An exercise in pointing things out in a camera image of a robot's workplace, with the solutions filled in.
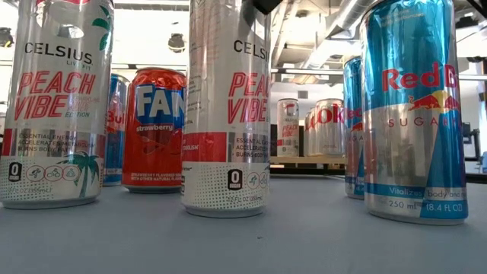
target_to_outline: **shelf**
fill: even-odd
[[[0,207],[2,274],[484,273],[487,186],[468,184],[455,227],[369,215],[343,180],[272,177],[266,213],[187,214],[178,194],[104,188],[99,202],[37,211]]]
[[[344,157],[313,156],[313,157],[271,157],[271,164],[346,164]]]

